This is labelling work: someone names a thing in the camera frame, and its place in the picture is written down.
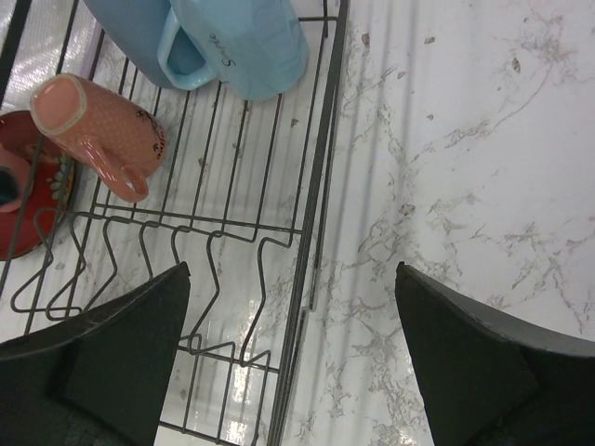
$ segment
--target red plate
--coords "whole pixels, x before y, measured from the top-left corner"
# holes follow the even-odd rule
[[[31,114],[28,111],[14,111],[4,116],[0,116],[0,143],[7,151],[12,151],[21,156],[29,163],[32,162],[37,143],[41,134],[35,124]],[[56,144],[49,139],[44,139],[44,145],[41,149],[33,189],[25,215],[20,227],[20,233],[17,239],[13,258],[23,256],[41,244],[42,238],[35,226],[35,214],[42,207],[52,207],[63,210],[68,207],[68,203],[73,195],[74,168],[66,177],[66,166],[69,157],[65,155]],[[60,188],[66,181],[66,189],[61,203],[58,203]],[[0,214],[0,260],[8,259],[8,251],[12,237],[19,217],[19,209],[13,212]],[[56,218],[56,212],[47,210],[37,218],[39,228],[44,238],[58,225],[61,216]]]

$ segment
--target metal wire rack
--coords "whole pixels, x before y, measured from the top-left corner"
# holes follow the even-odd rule
[[[0,104],[31,5],[15,2],[0,58]],[[73,0],[65,12],[56,72],[84,9]],[[321,16],[300,18],[311,46],[308,74],[266,103],[241,101],[221,83],[162,91],[123,55],[104,58],[113,45],[102,33],[89,77],[112,83],[162,121],[168,158],[151,178],[151,199],[134,205],[69,161],[65,175],[75,169],[77,196],[66,210],[40,209],[36,218],[52,213],[56,230],[43,236],[37,226],[42,245],[14,258],[24,197],[0,276],[5,327],[13,335],[38,330],[186,260],[193,303],[161,426],[217,444],[280,444],[321,264],[347,12],[348,0],[336,16],[324,0]]]

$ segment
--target light blue mug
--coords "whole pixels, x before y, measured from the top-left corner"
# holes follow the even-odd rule
[[[288,90],[306,70],[308,44],[290,0],[170,0],[157,59],[172,85],[193,90],[216,78],[244,99]],[[183,31],[205,59],[190,74],[168,60]]]
[[[163,88],[173,85],[157,60],[170,4],[167,0],[85,0],[99,24],[147,78]],[[171,42],[169,73],[180,76],[200,71],[205,60],[185,33]]]

